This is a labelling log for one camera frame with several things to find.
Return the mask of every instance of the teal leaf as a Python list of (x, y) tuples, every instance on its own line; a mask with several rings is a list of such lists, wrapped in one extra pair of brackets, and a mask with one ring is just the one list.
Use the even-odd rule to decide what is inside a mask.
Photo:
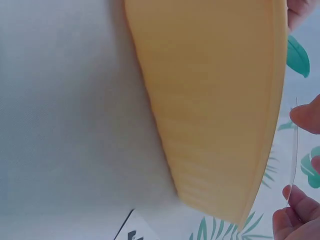
[(286, 64), (295, 72), (303, 75), (305, 78), (310, 73), (310, 62), (306, 50), (293, 37), (288, 37), (288, 48)]
[(224, 230), (224, 226), (225, 226), (225, 221), (221, 220), (219, 230), (218, 230), (218, 233), (217, 233), (215, 239), (218, 239), (220, 237), (220, 235), (222, 234), (222, 231)]
[(248, 216), (248, 218), (246, 219), (246, 221), (245, 221), (245, 223), (244, 223), (243, 229), (245, 229), (246, 226), (250, 223), (250, 221), (251, 221), (251, 219), (254, 217), (255, 213), (256, 213), (256, 212), (254, 211), (253, 213), (250, 214), (250, 216)]
[(290, 121), (287, 122), (287, 123), (281, 124), (281, 125), (278, 127), (278, 131), (285, 130), (285, 129), (294, 129), (294, 128), (295, 128), (295, 125), (294, 125), (294, 123), (290, 120)]
[(310, 187), (317, 189), (320, 188), (320, 174), (312, 167), (311, 165), (311, 157), (318, 156), (320, 151), (320, 147), (317, 146), (311, 150), (310, 155), (305, 155), (300, 162), (300, 169), (301, 171), (307, 175), (308, 183)]
[(275, 160), (275, 161), (279, 162), (279, 160), (276, 159), (275, 157), (269, 157), (268, 160)]
[(271, 181), (275, 181), (268, 173), (264, 172), (264, 176), (268, 179), (270, 179)]
[(275, 173), (275, 174), (277, 174), (278, 172), (277, 171), (275, 171), (275, 170), (273, 170), (273, 169), (270, 169), (270, 168), (266, 168), (265, 169), (265, 171), (267, 172), (272, 172), (272, 173)]
[(227, 236), (231, 232), (233, 227), (234, 227), (234, 224), (230, 223), (230, 225), (229, 225), (228, 229), (226, 230), (225, 234), (223, 235), (222, 239), (224, 239), (225, 236)]
[(201, 236), (203, 236), (202, 240), (207, 240), (207, 224), (206, 224), (206, 219), (202, 218), (199, 230), (198, 230), (198, 235), (197, 235), (197, 240), (201, 240)]
[(274, 239), (273, 236), (264, 236), (264, 235), (245, 235), (244, 237), (249, 237), (253, 239)]
[(266, 166), (266, 168), (267, 168), (267, 169), (277, 170), (277, 168), (276, 168), (276, 167), (274, 167), (274, 166), (270, 166), (269, 164)]
[(251, 230), (253, 230), (253, 229), (259, 224), (259, 222), (261, 221), (261, 219), (262, 219), (263, 216), (264, 216), (264, 215), (262, 214), (262, 215), (258, 218), (258, 220), (255, 221), (255, 222), (251, 225), (251, 227), (249, 227), (249, 228), (243, 233), (243, 235), (244, 235), (244, 234), (247, 234), (247, 233), (249, 233)]
[(213, 218), (213, 228), (212, 228), (212, 233), (211, 233), (211, 240), (214, 238), (214, 235), (216, 233), (216, 228), (217, 228), (217, 221), (216, 218)]
[(230, 240), (233, 240), (233, 239), (234, 239), (233, 235), (235, 234), (235, 232), (237, 231), (237, 229), (238, 229), (238, 226), (237, 226), (237, 225), (234, 225), (234, 228), (233, 228), (232, 233), (231, 233), (231, 238), (230, 238)]
[(262, 180), (261, 184), (265, 185), (267, 188), (271, 189), (271, 187), (264, 181)]

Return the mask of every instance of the transparent plastic sheet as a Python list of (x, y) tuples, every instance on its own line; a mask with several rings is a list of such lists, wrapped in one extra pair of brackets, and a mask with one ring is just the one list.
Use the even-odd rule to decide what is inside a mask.
[[(296, 100), (296, 104), (295, 106), (298, 106), (298, 98), (295, 99)], [(286, 200), (286, 206), (288, 207), (289, 204), (289, 198), (291, 195), (291, 190), (292, 190), (292, 186), (294, 185), (295, 182), (295, 178), (296, 178), (296, 172), (297, 172), (297, 161), (298, 161), (298, 126), (297, 125), (293, 125), (294, 130), (293, 130), (293, 147), (292, 147), (292, 160), (291, 160), (291, 175), (290, 175), (290, 182), (289, 182), (289, 186), (290, 186), (290, 192), (289, 195), (287, 196), (287, 200)]]

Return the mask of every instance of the hand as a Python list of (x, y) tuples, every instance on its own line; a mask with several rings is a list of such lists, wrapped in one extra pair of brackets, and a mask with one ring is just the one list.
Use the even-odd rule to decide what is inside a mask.
[[(314, 157), (311, 164), (320, 174), (320, 156)], [(289, 193), (290, 186), (286, 186), (282, 194), (288, 199)], [(289, 205), (273, 214), (274, 240), (319, 240), (320, 204), (294, 185)]]
[(320, 94), (311, 103), (292, 109), (290, 118), (300, 128), (320, 134)]
[(316, 8), (318, 0), (287, 0), (288, 27), (296, 29)]

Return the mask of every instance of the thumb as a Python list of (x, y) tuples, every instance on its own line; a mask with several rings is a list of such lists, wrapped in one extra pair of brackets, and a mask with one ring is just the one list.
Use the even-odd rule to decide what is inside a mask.
[(311, 103), (292, 109), (290, 118), (300, 128), (320, 134), (320, 94)]

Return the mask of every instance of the yellow foam sheet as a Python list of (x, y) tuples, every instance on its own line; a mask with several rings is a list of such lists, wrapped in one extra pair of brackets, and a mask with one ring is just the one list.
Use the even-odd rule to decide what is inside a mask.
[(276, 128), (285, 0), (125, 0), (180, 199), (243, 226)]

